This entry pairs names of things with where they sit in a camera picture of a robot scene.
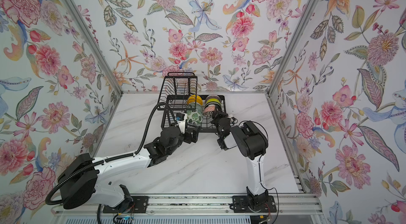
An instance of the marble surface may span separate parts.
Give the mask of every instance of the marble surface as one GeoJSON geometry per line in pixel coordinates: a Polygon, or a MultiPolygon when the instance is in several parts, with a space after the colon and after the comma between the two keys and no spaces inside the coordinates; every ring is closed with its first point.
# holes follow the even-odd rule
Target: marble surface
{"type": "MultiPolygon", "coordinates": [[[[136,150],[158,94],[124,94],[97,156],[136,150]]],[[[298,193],[292,169],[263,93],[224,94],[226,110],[240,121],[261,123],[269,135],[264,158],[264,186],[298,193]]],[[[163,111],[156,111],[145,143],[160,135],[163,111]]],[[[197,143],[183,143],[168,159],[120,176],[130,193],[245,193],[246,160],[237,147],[221,150],[214,133],[200,133],[197,143]]]]}

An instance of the floral wallpaper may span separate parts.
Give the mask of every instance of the floral wallpaper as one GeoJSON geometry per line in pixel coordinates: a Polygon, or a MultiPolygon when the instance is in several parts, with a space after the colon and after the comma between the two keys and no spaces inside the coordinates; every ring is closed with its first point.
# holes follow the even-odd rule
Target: floral wallpaper
{"type": "Polygon", "coordinates": [[[266,90],[307,0],[74,0],[124,91],[194,72],[199,90],[266,90]]]}
{"type": "Polygon", "coordinates": [[[272,101],[330,224],[406,223],[406,0],[320,0],[272,101]]]}
{"type": "Polygon", "coordinates": [[[48,223],[45,197],[92,154],[119,96],[60,0],[0,0],[0,223],[48,223]]]}

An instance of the black mounting plate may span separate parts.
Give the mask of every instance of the black mounting plate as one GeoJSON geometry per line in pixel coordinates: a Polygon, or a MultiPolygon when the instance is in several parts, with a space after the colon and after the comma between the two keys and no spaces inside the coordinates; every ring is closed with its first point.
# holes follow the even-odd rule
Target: black mounting plate
{"type": "MultiPolygon", "coordinates": [[[[131,196],[134,200],[134,207],[130,208],[125,213],[145,213],[148,207],[148,197],[147,196],[131,196]]],[[[118,213],[118,210],[114,210],[108,205],[103,208],[103,213],[118,213]]]]}
{"type": "Polygon", "coordinates": [[[277,207],[275,205],[275,200],[273,196],[268,196],[268,202],[267,205],[269,206],[268,208],[264,205],[261,205],[261,207],[256,210],[256,211],[251,211],[251,209],[248,207],[248,197],[247,196],[233,196],[233,204],[231,205],[231,209],[234,210],[235,213],[276,213],[277,212],[277,207]]]}

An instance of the dish rack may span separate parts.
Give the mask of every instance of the dish rack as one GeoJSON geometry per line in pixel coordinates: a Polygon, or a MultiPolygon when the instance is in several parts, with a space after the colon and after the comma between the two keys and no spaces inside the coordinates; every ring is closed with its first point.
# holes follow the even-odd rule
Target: dish rack
{"type": "MultiPolygon", "coordinates": [[[[188,72],[170,72],[168,76],[164,77],[164,82],[162,83],[161,91],[159,93],[158,102],[167,103],[174,113],[184,112],[188,110],[195,110],[196,98],[194,101],[194,107],[186,104],[190,95],[197,94],[197,76],[194,73],[188,72]]],[[[204,101],[208,95],[200,95],[204,101]]],[[[221,99],[221,109],[226,112],[226,102],[224,95],[219,95],[221,99]]],[[[166,106],[161,106],[158,110],[163,110],[164,114],[162,116],[161,128],[169,127],[173,121],[169,111],[166,106]]],[[[203,121],[200,125],[199,132],[214,132],[216,133],[216,127],[211,124],[213,119],[203,116],[203,121]]]]}

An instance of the wall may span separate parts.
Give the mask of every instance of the wall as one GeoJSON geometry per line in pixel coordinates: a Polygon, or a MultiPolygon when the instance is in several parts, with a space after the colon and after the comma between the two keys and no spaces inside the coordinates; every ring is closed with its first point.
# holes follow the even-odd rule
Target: wall
{"type": "Polygon", "coordinates": [[[272,93],[329,223],[406,223],[405,3],[321,0],[272,93]]]}
{"type": "Polygon", "coordinates": [[[74,0],[125,91],[171,71],[205,91],[266,90],[307,0],[74,0]]]}
{"type": "Polygon", "coordinates": [[[96,149],[118,96],[59,0],[0,7],[0,223],[48,223],[47,193],[96,149]]]}

